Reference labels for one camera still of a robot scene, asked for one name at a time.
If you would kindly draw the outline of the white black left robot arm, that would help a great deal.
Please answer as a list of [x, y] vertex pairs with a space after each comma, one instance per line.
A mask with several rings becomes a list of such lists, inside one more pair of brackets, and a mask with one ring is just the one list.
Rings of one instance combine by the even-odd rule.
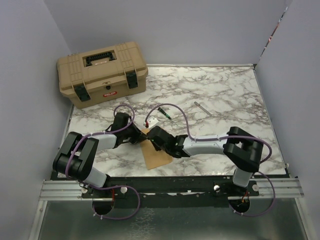
[[93, 167], [96, 153], [115, 149], [121, 144], [139, 144], [147, 135], [139, 130], [127, 113], [115, 114], [113, 123], [103, 132], [83, 136], [77, 132], [68, 133], [52, 164], [54, 171], [93, 186], [97, 196], [106, 197], [111, 190], [109, 176]]

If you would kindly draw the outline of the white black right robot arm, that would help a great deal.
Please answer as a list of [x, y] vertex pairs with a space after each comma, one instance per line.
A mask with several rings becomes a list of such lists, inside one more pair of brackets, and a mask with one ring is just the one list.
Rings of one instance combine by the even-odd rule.
[[156, 151], [164, 151], [174, 158], [189, 158], [195, 155], [225, 155], [236, 166], [229, 189], [240, 196], [247, 191], [250, 178], [259, 171], [264, 144], [239, 127], [231, 127], [225, 134], [200, 136], [173, 136], [159, 126], [147, 134]]

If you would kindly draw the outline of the brown paper envelope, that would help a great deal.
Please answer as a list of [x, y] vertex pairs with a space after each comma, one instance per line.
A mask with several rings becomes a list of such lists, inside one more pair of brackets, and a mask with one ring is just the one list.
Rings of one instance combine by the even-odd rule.
[[150, 140], [144, 140], [140, 143], [142, 155], [147, 170], [152, 170], [173, 161], [173, 157], [168, 155], [165, 151], [156, 151]]

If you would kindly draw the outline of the green black glue pen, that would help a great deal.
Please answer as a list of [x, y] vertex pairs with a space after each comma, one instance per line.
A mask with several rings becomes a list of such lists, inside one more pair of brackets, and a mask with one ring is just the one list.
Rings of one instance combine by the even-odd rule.
[[157, 110], [160, 113], [162, 113], [166, 118], [168, 118], [169, 120], [172, 120], [172, 118], [161, 107], [158, 107]]

